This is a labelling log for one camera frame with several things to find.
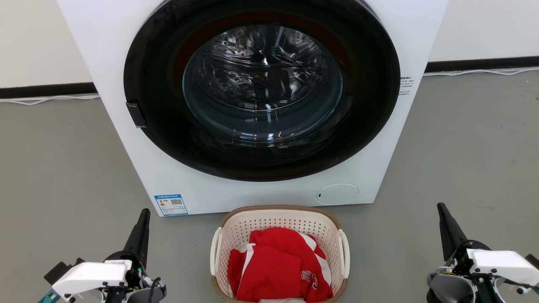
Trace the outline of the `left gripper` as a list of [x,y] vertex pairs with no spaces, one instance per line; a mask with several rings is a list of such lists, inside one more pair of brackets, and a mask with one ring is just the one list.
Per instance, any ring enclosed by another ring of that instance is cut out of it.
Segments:
[[113,253],[104,260],[105,263],[131,261],[131,268],[124,277],[125,283],[104,288],[104,303],[152,303],[153,281],[146,273],[150,217],[150,209],[142,209],[123,251]]

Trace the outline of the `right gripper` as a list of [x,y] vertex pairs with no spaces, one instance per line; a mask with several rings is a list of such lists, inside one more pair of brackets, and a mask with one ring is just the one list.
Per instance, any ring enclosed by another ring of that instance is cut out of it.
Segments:
[[492,274],[473,270],[468,249],[487,249],[483,243],[468,240],[445,203],[438,203],[440,237],[445,268],[440,272],[441,303],[502,303]]

